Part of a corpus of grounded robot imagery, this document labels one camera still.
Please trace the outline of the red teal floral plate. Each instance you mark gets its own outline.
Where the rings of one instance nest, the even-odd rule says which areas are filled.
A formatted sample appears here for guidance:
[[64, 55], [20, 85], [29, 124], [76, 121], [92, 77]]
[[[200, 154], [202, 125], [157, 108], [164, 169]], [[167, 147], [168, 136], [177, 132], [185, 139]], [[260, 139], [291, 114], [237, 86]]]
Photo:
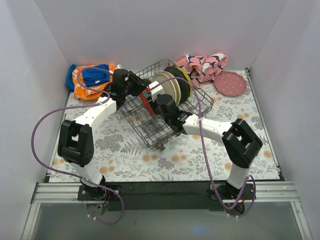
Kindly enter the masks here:
[[159, 109], [155, 101], [152, 100], [152, 96], [146, 90], [144, 90], [140, 95], [139, 98], [146, 108], [146, 110], [153, 116], [157, 117], [159, 115]]

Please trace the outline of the cream green plate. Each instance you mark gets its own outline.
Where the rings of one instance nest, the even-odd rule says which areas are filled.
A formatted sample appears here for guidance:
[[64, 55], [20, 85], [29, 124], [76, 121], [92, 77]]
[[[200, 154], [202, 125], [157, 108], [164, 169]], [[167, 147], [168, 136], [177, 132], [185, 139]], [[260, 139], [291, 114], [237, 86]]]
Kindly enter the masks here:
[[[161, 74], [167, 76], [168, 78], [173, 78], [173, 77], [174, 77], [173, 74], [171, 74], [171, 73], [169, 73], [169, 72], [167, 72], [167, 71], [162, 71]], [[176, 105], [178, 106], [179, 103], [180, 103], [180, 100], [181, 100], [181, 89], [180, 89], [180, 85], [179, 85], [179, 83], [178, 83], [178, 81], [177, 81], [176, 78], [172, 79], [171, 81], [172, 81], [172, 83], [173, 83], [173, 85], [174, 85], [174, 87], [175, 87]]]
[[170, 95], [173, 98], [174, 102], [176, 102], [176, 91], [174, 85], [171, 80], [166, 81], [167, 79], [167, 75], [165, 75], [164, 73], [158, 73], [151, 79], [151, 82], [158, 82], [159, 84], [161, 84], [160, 86], [163, 88], [164, 93]]

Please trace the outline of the green polka dot plate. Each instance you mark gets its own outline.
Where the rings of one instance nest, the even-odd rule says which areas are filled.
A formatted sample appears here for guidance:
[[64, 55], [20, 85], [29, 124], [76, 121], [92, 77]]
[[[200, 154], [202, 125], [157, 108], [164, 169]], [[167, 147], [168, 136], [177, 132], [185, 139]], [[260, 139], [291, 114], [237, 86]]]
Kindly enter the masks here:
[[182, 74], [183, 74], [183, 77], [187, 80], [188, 84], [187, 84], [187, 87], [188, 87], [188, 97], [190, 97], [192, 95], [192, 88], [191, 86], [193, 85], [192, 83], [192, 80], [190, 78], [190, 76], [187, 74], [187, 72], [185, 70], [183, 70], [182, 68], [180, 67], [175, 67], [177, 70], [179, 70]]

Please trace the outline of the dark blue floral plate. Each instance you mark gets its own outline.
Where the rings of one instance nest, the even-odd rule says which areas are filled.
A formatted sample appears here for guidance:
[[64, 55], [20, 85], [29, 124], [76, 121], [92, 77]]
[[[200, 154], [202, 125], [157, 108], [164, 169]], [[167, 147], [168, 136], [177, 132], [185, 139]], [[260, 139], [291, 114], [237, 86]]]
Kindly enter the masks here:
[[180, 92], [181, 92], [181, 99], [179, 103], [184, 103], [187, 101], [187, 99], [190, 97], [190, 87], [189, 85], [185, 82], [186, 78], [184, 74], [182, 73], [181, 70], [179, 70], [177, 67], [173, 66], [168, 66], [164, 69], [166, 72], [172, 74], [174, 77], [182, 78], [181, 79], [176, 79], [179, 87], [180, 87]]

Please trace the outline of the pink polka dot plate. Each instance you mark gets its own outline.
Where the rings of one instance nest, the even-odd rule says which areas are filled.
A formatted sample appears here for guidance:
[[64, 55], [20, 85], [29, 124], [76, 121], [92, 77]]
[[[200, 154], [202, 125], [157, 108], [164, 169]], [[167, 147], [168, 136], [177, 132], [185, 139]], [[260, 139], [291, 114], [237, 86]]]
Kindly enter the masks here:
[[219, 73], [214, 78], [213, 85], [220, 94], [227, 97], [237, 97], [247, 89], [246, 80], [240, 74], [232, 71]]

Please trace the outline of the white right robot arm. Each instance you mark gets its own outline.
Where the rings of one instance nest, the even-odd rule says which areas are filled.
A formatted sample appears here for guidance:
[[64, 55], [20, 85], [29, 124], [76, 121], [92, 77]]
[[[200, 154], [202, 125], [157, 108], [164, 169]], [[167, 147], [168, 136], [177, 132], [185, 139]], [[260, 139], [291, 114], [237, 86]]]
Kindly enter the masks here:
[[195, 135], [211, 139], [224, 145], [232, 162], [224, 191], [232, 199], [245, 192], [243, 186], [249, 169], [260, 152], [263, 143], [243, 119], [233, 122], [199, 118], [196, 114], [179, 109], [169, 94], [159, 94], [150, 100], [151, 107], [177, 134]]

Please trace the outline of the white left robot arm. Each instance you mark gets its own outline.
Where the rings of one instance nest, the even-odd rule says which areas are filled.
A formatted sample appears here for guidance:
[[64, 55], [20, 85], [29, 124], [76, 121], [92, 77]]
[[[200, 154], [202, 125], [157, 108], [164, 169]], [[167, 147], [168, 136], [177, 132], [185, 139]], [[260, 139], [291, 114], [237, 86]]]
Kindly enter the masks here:
[[111, 76], [112, 82], [97, 91], [101, 95], [96, 104], [74, 120], [62, 122], [57, 147], [57, 154], [75, 168], [95, 200], [103, 199], [107, 191], [103, 175], [91, 162], [95, 150], [93, 133], [125, 103], [127, 96], [139, 96], [151, 83], [122, 68], [114, 70]]

